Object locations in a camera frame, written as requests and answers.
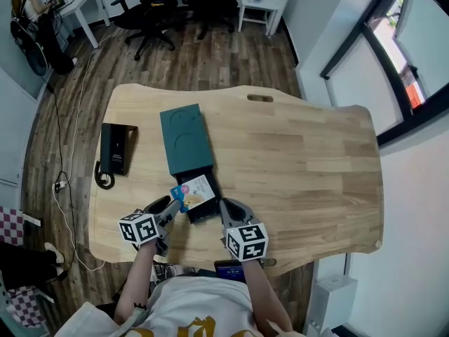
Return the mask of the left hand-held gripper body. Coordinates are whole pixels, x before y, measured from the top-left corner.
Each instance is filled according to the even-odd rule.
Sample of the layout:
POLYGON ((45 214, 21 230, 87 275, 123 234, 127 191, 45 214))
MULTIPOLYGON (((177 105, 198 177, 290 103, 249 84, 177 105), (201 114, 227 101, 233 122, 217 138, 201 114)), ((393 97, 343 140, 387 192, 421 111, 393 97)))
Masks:
POLYGON ((173 220, 171 212, 160 214, 144 213, 136 210, 118 221, 121 236, 130 242, 136 250, 147 242, 156 242, 156 255, 166 257, 168 254, 167 224, 173 220))

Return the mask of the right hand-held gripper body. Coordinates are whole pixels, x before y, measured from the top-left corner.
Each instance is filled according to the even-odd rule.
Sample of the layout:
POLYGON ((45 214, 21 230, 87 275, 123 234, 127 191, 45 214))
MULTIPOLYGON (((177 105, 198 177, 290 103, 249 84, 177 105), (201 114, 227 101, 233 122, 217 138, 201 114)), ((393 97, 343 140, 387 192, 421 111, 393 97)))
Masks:
POLYGON ((234 260, 248 262, 264 260, 269 236, 264 223, 225 228, 224 246, 234 260))

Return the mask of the white and blue printed packet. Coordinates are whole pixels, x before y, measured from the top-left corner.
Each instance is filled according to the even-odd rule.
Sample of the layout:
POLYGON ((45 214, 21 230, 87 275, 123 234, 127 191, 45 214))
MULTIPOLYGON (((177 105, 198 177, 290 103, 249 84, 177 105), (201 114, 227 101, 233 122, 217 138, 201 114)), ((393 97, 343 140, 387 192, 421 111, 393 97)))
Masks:
POLYGON ((180 201, 180 212, 186 213, 215 198, 215 193, 203 174, 172 188, 170 193, 180 201))

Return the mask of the dark green drawer box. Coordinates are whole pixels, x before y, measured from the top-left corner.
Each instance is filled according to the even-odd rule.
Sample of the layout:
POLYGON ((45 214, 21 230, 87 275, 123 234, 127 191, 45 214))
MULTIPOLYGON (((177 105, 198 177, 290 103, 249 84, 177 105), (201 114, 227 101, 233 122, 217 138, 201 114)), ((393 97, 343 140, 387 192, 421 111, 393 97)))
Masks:
POLYGON ((215 198, 186 212, 191 224, 216 216, 222 198, 214 174, 213 152, 199 105, 187 105, 160 113, 169 173, 180 185, 205 175, 215 198))

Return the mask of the person's right forearm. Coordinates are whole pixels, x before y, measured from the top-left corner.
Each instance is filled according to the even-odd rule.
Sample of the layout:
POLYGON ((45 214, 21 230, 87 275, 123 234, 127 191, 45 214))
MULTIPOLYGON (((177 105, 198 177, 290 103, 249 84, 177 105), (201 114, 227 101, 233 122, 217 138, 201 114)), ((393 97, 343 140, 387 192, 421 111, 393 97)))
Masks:
POLYGON ((261 265, 256 260, 250 260, 242 262, 242 268, 258 331, 264 337, 275 337, 277 331, 270 325, 272 322, 284 332, 293 332, 290 317, 275 294, 261 265))

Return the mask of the person's left forearm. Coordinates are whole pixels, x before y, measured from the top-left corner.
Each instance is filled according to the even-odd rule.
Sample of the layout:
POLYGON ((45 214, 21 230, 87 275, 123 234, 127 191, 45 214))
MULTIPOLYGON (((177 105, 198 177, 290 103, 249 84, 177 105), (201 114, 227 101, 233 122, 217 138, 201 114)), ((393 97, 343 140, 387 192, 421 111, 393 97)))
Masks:
POLYGON ((140 246, 114 312, 118 325, 132 315, 135 307, 147 306, 155 254, 155 240, 140 246))

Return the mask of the tablet with blue screen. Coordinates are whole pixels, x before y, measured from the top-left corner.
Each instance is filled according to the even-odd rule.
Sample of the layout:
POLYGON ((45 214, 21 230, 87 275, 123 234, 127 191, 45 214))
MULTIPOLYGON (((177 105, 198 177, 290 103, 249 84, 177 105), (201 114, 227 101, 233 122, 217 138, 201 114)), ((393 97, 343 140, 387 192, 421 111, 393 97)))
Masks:
POLYGON ((246 283, 241 262, 237 260, 219 260, 214 262, 218 278, 246 283))

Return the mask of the black desk device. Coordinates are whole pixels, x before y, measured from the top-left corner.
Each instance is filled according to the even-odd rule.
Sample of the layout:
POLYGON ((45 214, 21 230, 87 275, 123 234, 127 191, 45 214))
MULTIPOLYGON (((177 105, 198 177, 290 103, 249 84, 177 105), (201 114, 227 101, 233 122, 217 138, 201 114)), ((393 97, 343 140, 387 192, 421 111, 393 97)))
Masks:
POLYGON ((130 165, 130 138, 137 126, 103 123, 100 135, 100 172, 126 176, 130 165))

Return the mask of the person's white printed shirt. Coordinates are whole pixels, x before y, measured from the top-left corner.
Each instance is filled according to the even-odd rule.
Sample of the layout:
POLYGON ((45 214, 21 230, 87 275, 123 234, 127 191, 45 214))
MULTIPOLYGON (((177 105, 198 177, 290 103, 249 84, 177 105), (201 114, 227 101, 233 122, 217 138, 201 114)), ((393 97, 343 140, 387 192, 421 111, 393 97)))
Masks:
POLYGON ((262 337, 248 288, 212 277, 173 277, 158 285, 145 308, 117 324, 90 303, 55 337, 262 337))

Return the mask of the white floor appliance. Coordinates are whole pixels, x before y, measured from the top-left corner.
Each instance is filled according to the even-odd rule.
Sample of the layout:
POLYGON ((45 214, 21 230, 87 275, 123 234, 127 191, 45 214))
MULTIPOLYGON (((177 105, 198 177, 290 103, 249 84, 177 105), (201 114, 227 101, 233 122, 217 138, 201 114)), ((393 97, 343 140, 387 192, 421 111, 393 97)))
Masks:
POLYGON ((319 337, 327 329, 347 323, 357 286, 358 281, 348 275, 335 275, 317 281, 311 295, 307 335, 319 337))

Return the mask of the pink checkered cloth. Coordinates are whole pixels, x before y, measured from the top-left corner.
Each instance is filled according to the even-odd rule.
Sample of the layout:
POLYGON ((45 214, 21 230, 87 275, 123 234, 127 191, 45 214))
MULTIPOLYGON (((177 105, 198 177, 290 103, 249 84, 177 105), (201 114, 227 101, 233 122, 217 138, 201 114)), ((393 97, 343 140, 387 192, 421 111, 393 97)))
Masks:
POLYGON ((9 304, 6 310, 16 322, 27 328, 38 328, 45 323, 32 287, 7 290, 7 296, 9 304))
POLYGON ((0 206, 0 242, 23 245, 24 218, 20 210, 0 206))

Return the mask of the black floor fan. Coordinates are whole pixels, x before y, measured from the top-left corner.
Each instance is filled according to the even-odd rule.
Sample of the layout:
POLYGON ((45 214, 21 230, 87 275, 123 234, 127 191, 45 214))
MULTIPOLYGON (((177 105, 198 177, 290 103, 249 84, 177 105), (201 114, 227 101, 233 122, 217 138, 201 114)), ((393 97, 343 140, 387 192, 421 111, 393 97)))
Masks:
POLYGON ((25 57, 36 75, 40 77, 46 75, 48 72, 48 62, 42 47, 37 42, 32 42, 25 46, 25 57))

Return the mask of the small white side table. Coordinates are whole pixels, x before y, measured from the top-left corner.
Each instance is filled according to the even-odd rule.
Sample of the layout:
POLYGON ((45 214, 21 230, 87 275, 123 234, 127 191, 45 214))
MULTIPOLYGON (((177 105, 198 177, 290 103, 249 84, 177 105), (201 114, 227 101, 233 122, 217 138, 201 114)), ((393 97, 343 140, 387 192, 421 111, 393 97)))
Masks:
POLYGON ((269 36, 275 15, 279 7, 276 0, 262 0, 260 3, 241 0, 239 10, 238 31, 242 30, 245 22, 257 23, 265 26, 265 35, 269 36))

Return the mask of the white desk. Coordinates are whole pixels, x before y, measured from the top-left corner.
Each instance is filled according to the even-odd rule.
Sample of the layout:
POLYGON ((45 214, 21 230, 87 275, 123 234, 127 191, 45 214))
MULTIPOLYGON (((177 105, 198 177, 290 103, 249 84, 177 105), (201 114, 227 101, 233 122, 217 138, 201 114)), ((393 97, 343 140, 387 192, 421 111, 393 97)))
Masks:
MULTIPOLYGON (((82 11, 82 8, 88 1, 89 0, 73 0, 70 4, 66 4, 62 8, 58 9, 58 13, 62 18, 66 18, 69 15, 75 14, 76 19, 81 25, 81 28, 84 31, 85 35, 87 36, 88 40, 90 41, 93 49, 96 50, 99 47, 99 43, 95 38, 89 26, 89 23, 87 22, 86 17, 82 11)), ((105 5, 103 4, 102 0, 95 0, 95 2, 98 7, 100 19, 103 20, 103 22, 107 27, 109 27, 111 25, 111 22, 109 20, 109 15, 107 9, 105 8, 105 5)))

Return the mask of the black window frame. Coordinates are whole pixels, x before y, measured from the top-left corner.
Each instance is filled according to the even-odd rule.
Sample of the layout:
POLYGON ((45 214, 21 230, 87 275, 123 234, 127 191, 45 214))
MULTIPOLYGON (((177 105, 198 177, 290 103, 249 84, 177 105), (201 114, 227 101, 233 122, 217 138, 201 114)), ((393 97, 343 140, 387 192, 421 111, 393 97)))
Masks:
POLYGON ((334 106, 370 111, 380 146, 449 114, 449 0, 372 0, 321 78, 334 106))

